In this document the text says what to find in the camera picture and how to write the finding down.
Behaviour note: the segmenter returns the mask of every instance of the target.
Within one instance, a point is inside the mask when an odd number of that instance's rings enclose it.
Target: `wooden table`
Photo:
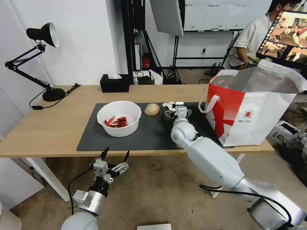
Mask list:
[[[78,152],[76,148],[97,103],[128,100],[136,103],[184,101],[198,102],[206,85],[142,85],[130,86],[129,93],[102,93],[100,86],[81,86],[56,106],[31,111],[0,144],[0,157],[25,157],[65,200],[67,190],[41,157],[92,157],[100,151]],[[58,86],[65,91],[70,86]],[[258,146],[240,146],[227,152],[252,154],[273,152],[266,141]],[[108,156],[123,156],[126,151],[109,151]],[[130,151],[130,156],[185,154],[184,150]]]

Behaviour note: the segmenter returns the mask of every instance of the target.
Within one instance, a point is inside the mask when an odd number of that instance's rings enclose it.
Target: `table leg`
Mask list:
[[[62,197],[64,201],[69,201],[68,191],[41,158],[27,157],[27,160],[51,185],[51,187]]]
[[[245,156],[245,153],[241,153],[238,158],[236,159],[236,161],[238,162],[238,164],[241,162],[241,160],[243,159],[243,157]],[[211,192],[211,196],[212,198],[216,198],[218,196],[219,192]]]

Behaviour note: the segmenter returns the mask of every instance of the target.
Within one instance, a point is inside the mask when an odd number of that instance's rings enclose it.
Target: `onion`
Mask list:
[[[160,106],[156,103],[150,103],[144,109],[144,113],[150,117],[157,115],[159,111],[160,111]]]

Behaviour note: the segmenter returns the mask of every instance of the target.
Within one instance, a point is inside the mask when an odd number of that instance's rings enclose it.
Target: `black tissue box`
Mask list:
[[[123,93],[129,92],[131,79],[128,74],[119,74],[121,79],[109,79],[107,74],[102,75],[100,80],[103,93]]]

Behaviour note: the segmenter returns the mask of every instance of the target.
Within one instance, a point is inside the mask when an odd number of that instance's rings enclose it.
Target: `bag handle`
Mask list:
[[[201,98],[199,99],[199,103],[198,103],[198,108],[199,108],[199,111],[201,113],[207,113],[207,112],[211,111],[213,109],[215,103],[220,100],[219,96],[213,95],[213,97],[211,98],[211,100],[210,100],[210,102],[209,102],[209,104],[207,106],[207,109],[206,110],[202,110],[201,109],[201,103],[202,103],[202,98],[203,98],[204,94],[205,94],[205,90],[202,92]]]

